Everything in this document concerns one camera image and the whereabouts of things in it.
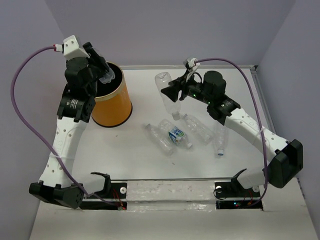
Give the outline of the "clear bottle with black label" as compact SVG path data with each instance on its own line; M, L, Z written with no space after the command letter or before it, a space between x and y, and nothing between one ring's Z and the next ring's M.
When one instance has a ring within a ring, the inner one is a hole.
M101 76L99 78L99 81L102 83L102 84L109 84L112 82L112 80L115 79L115 73L114 71L112 70L112 68L109 68L109 70L106 71L106 73Z

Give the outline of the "clear bottle with printed label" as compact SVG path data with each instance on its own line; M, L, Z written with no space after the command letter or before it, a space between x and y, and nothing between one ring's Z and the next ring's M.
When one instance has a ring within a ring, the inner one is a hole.
M188 135L171 121L163 119L158 127L176 146L184 149L190 149L193 146Z

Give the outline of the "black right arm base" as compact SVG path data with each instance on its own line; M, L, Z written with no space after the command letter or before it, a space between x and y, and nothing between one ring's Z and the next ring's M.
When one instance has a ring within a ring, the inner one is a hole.
M263 209L262 202L253 205L261 197L252 189L232 189L231 182L218 181L214 183L213 195L216 198L217 210Z

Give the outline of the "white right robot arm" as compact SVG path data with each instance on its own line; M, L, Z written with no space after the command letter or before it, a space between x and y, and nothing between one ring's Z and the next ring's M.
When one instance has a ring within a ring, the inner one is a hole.
M207 71L201 82L189 73L168 79L160 92L172 102L191 97L207 104L209 115L221 125L236 132L263 154L264 168L243 169L230 183L235 196L242 196L248 189L264 184L282 189L303 168L303 145L296 139L288 141L267 128L259 126L241 106L226 95L227 83L214 70Z

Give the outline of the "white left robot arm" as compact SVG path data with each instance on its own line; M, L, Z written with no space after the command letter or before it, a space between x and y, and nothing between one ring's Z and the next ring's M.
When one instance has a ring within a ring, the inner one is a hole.
M29 193L42 202L77 209L86 195L72 169L84 130L96 105L98 81L112 70L90 42L81 48L64 43L66 86L57 110L56 133L47 165Z

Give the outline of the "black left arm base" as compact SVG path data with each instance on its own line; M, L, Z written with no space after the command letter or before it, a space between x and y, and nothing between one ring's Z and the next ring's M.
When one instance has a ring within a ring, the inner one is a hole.
M81 210L109 210L125 211L127 209L128 184L124 181L112 181L109 192L100 191L96 194L107 203L101 201L96 196L84 198L79 208Z

